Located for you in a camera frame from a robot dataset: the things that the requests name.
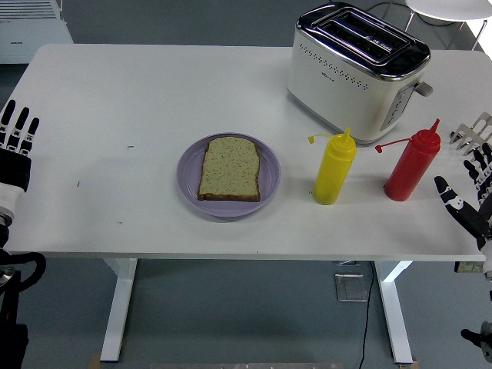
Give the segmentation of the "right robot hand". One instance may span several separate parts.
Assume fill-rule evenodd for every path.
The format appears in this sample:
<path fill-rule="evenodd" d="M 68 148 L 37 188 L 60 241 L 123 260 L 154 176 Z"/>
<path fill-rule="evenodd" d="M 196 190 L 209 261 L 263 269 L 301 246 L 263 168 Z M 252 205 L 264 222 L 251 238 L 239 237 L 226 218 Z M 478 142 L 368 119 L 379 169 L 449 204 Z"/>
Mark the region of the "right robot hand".
<path fill-rule="evenodd" d="M 434 183 L 449 214 L 476 239 L 478 250 L 486 258 L 482 272 L 491 280 L 491 146 L 482 144 L 474 151 L 474 162 L 465 160 L 464 167 L 474 181 L 478 210 L 461 198 L 443 177 L 435 177 Z"/>

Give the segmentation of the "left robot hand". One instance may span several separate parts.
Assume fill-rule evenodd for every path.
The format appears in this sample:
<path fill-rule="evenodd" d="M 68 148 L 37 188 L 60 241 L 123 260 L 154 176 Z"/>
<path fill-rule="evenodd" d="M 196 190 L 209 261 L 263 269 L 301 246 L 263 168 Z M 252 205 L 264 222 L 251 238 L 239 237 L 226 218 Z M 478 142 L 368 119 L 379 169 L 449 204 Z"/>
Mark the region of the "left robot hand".
<path fill-rule="evenodd" d="M 26 126 L 30 110 L 21 109 L 12 122 L 16 101 L 7 102 L 1 116 L 1 225 L 10 225 L 15 217 L 19 198 L 28 190 L 32 150 L 39 118 L 34 117 Z"/>

